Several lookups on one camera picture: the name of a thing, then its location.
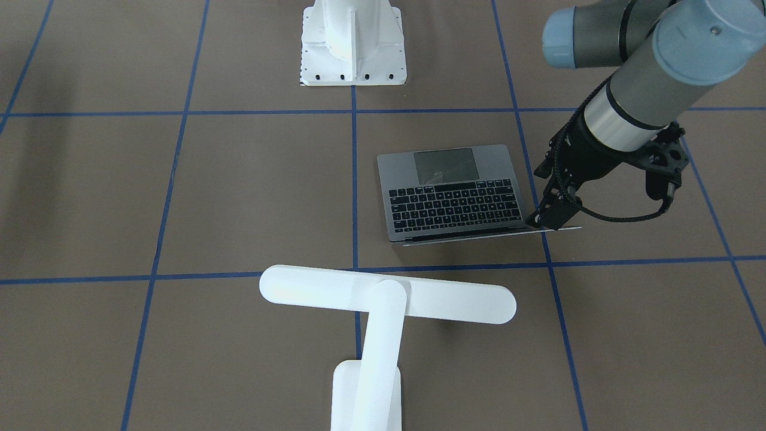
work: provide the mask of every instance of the laptop keyboard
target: laptop keyboard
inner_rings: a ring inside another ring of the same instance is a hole
[[[397,233],[522,218],[510,179],[393,189],[388,198]]]

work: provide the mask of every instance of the laptop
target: laptop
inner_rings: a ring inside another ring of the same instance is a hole
[[[551,230],[524,223],[528,213],[502,144],[382,154],[378,173],[391,242],[422,245]]]

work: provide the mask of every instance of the white t-shaped object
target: white t-shaped object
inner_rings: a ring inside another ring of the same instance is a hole
[[[331,431],[401,430],[404,316],[504,324],[516,313],[502,286],[288,265],[268,268],[260,292],[275,304],[369,312],[362,360],[333,376]]]

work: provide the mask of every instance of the black cable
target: black cable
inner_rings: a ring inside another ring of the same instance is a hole
[[[602,88],[609,82],[609,80],[612,77],[608,77],[604,82],[598,85],[593,92],[588,95],[588,97],[583,100],[582,104],[577,108],[577,110],[574,111],[574,114],[571,116],[569,121],[564,125],[564,129],[561,133],[558,134],[556,137],[556,141],[553,144],[553,173],[555,175],[556,181],[558,181],[558,187],[559,192],[571,203],[575,208],[577,208],[579,211],[584,212],[585,214],[588,214],[591,217],[594,217],[599,220],[604,220],[605,222],[613,222],[613,223],[630,223],[630,222],[644,222],[646,220],[656,219],[657,217],[661,216],[665,212],[667,212],[668,208],[670,208],[670,204],[673,202],[672,199],[665,198],[663,199],[663,204],[661,205],[660,209],[658,209],[656,212],[653,212],[651,214],[646,215],[639,215],[637,217],[610,217],[608,215],[599,214],[598,212],[592,211],[588,208],[585,208],[583,205],[577,202],[576,198],[569,194],[569,192],[564,187],[564,178],[561,174],[561,167],[559,165],[559,153],[561,152],[561,145],[564,143],[564,138],[569,134],[569,131],[571,130],[572,124],[575,123],[575,120],[577,117],[582,114],[582,112],[585,110],[585,107],[593,100],[594,97],[596,97],[596,94],[598,94],[599,91],[601,91]]]

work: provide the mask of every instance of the black keyboard key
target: black keyboard key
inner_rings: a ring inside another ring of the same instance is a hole
[[[468,189],[475,189],[476,183],[457,183],[457,184],[440,184],[438,186],[434,186],[434,190],[437,192],[451,192],[454,190],[468,190]]]

